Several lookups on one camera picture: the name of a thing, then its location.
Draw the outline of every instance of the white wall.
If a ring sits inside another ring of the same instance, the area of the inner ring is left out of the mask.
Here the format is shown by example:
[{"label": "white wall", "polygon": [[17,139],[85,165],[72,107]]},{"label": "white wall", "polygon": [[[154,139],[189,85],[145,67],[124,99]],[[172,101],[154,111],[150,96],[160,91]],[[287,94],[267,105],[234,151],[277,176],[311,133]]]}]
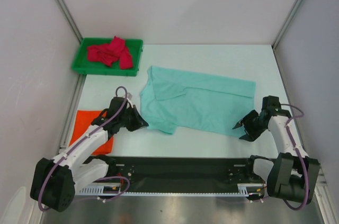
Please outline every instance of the white wall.
[{"label": "white wall", "polygon": [[305,145],[323,167],[339,210],[339,0],[305,0],[278,46]]},{"label": "white wall", "polygon": [[70,63],[78,42],[54,0],[0,4],[0,219],[25,186],[24,221],[33,206],[35,165],[59,144],[77,78]]},{"label": "white wall", "polygon": [[65,0],[85,37],[272,44],[295,0]]}]

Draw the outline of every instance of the red towel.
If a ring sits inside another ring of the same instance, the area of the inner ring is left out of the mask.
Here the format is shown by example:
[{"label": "red towel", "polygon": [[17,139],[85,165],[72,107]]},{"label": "red towel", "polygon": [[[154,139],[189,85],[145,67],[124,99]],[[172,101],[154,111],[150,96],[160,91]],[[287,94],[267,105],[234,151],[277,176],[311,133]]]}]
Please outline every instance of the red towel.
[{"label": "red towel", "polygon": [[89,61],[100,61],[109,67],[112,67],[112,63],[120,60],[120,69],[133,68],[132,56],[125,46],[125,40],[118,37],[114,37],[109,44],[87,47],[87,58]]}]

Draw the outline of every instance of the crumpled red cloth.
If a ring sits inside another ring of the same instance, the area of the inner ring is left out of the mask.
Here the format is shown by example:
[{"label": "crumpled red cloth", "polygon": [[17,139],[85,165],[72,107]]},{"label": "crumpled red cloth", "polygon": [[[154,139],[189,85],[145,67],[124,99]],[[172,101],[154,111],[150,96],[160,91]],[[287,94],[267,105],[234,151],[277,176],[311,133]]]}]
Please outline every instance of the crumpled red cloth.
[{"label": "crumpled red cloth", "polygon": [[102,62],[108,67],[112,67],[112,63],[120,60],[120,69],[133,68],[132,56],[125,46],[125,40],[118,37],[114,37],[109,44],[87,47],[87,59]]}]

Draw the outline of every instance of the white table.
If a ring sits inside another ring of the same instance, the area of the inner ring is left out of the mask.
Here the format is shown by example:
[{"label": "white table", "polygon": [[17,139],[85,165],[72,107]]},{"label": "white table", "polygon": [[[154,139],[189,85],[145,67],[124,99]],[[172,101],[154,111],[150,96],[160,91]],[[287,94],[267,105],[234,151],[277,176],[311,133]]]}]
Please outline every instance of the white table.
[{"label": "white table", "polygon": [[[270,45],[144,45],[136,77],[87,75],[78,110],[109,107],[115,89],[122,85],[133,95],[132,101],[140,111],[139,94],[146,85],[147,70],[151,65],[255,81],[257,111],[261,110],[262,98],[268,95],[278,96],[281,103],[288,103]],[[294,125],[292,131],[299,141]],[[210,158],[260,155],[274,158],[278,153],[268,131],[255,142],[247,142],[178,127],[171,136],[155,130],[129,132],[123,128],[114,136],[110,155]]]}]

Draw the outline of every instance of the teal fabric fold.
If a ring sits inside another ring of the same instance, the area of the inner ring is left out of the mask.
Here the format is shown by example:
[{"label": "teal fabric fold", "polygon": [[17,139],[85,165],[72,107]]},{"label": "teal fabric fold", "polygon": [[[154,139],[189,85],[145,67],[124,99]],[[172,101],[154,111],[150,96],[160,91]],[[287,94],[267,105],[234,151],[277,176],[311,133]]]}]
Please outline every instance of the teal fabric fold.
[{"label": "teal fabric fold", "polygon": [[240,137],[232,130],[254,109],[255,82],[151,66],[141,93],[148,129],[173,134],[176,127]]}]

